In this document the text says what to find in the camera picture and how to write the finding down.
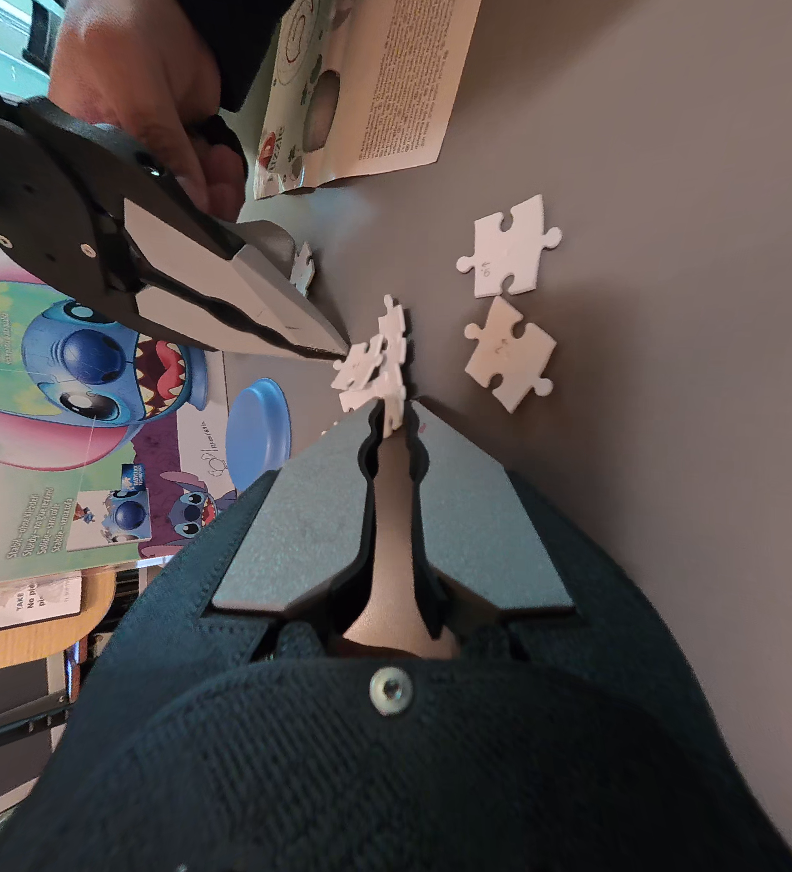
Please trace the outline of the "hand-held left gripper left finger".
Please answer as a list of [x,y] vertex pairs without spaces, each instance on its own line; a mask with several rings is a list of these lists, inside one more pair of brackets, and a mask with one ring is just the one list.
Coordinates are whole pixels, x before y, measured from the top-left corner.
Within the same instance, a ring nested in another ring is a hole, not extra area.
[[371,594],[381,401],[351,412],[274,475],[210,617],[292,621],[342,636]]

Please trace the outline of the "black metal rack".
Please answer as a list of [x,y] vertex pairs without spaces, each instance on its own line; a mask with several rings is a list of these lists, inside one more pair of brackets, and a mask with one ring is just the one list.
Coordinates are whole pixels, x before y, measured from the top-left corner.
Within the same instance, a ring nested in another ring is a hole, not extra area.
[[92,633],[47,658],[0,668],[0,748],[66,725],[109,638]]

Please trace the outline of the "light wooden table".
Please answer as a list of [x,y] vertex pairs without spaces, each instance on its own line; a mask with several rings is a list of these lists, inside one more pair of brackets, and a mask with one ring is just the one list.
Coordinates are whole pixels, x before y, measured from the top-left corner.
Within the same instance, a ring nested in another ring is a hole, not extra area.
[[0,629],[0,669],[46,659],[86,638],[112,605],[116,575],[114,566],[84,570],[81,611],[76,616]]

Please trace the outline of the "white printed notice card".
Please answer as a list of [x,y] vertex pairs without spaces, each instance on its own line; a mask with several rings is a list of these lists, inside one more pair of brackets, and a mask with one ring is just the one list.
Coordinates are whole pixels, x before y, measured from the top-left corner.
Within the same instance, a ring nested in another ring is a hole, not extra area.
[[80,570],[0,583],[0,630],[78,615],[82,584]]

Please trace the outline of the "joined white puzzle piece cluster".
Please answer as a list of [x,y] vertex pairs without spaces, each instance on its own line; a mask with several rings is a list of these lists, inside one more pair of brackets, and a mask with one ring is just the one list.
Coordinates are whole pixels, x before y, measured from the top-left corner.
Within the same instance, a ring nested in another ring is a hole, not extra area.
[[402,367],[406,363],[405,311],[389,294],[378,332],[367,342],[353,344],[336,372],[331,387],[338,391],[343,412],[357,411],[372,400],[384,402],[383,437],[390,438],[403,424],[407,397]]

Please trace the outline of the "white printed instruction leaflet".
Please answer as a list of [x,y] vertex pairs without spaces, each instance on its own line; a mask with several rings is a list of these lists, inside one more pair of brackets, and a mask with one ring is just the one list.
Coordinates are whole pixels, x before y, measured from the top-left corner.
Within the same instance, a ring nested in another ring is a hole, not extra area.
[[439,156],[480,1],[297,1],[277,33],[255,200]]

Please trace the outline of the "colourful cartoon puzzle box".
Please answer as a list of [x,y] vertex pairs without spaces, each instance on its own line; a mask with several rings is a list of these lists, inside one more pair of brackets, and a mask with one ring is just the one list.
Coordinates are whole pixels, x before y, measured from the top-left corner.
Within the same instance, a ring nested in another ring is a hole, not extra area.
[[236,500],[223,355],[131,330],[0,248],[0,583],[175,555]]

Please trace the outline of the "scatter of white puzzle pieces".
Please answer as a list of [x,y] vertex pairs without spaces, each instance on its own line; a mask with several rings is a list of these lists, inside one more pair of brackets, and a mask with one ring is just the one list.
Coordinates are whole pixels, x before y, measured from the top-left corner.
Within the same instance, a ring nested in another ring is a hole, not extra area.
[[556,248],[563,232],[546,226],[541,194],[512,206],[510,217],[508,228],[502,226],[504,213],[475,220],[474,251],[461,256],[456,269],[472,272],[475,298],[489,300],[484,323],[468,323],[463,329],[465,339],[475,344],[464,371],[483,388],[499,377],[492,395],[513,413],[529,394],[543,398],[553,391],[544,372],[556,341],[535,323],[525,322],[506,294],[536,289],[543,252]]

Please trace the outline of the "person's right hand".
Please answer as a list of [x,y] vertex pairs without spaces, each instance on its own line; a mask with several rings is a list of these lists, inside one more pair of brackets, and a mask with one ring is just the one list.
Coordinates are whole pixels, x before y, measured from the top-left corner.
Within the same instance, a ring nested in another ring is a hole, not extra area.
[[211,51],[176,2],[67,3],[48,98],[85,122],[122,129],[198,208],[234,222],[245,201],[243,159],[191,134],[218,114],[220,85]]

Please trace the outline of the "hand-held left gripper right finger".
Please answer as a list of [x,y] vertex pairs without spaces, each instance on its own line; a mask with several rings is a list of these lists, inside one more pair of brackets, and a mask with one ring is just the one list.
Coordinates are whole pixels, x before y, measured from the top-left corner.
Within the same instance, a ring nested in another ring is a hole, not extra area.
[[406,409],[415,601],[431,638],[575,604],[504,466],[418,401]]

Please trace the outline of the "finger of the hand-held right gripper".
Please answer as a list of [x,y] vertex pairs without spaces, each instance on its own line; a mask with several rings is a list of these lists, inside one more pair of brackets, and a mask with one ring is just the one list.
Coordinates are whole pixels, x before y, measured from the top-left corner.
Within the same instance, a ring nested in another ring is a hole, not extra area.
[[238,251],[222,257],[129,199],[124,214],[129,237],[153,270],[146,287],[193,302],[240,331],[278,333],[292,346],[347,355],[349,344],[336,328],[255,246],[238,239]]
[[244,332],[217,319],[214,315],[165,289],[146,287],[136,295],[136,306],[141,317],[162,328],[222,352],[290,359],[326,360],[343,359],[344,353],[303,349],[285,343],[283,338],[262,337]]

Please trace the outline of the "blue round plastic stand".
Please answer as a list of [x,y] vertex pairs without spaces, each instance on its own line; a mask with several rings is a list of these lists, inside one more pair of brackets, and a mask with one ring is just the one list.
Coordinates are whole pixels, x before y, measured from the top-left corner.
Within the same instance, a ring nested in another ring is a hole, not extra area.
[[278,470],[291,456],[292,426],[281,387],[261,377],[238,393],[228,413],[225,451],[238,493],[263,473]]

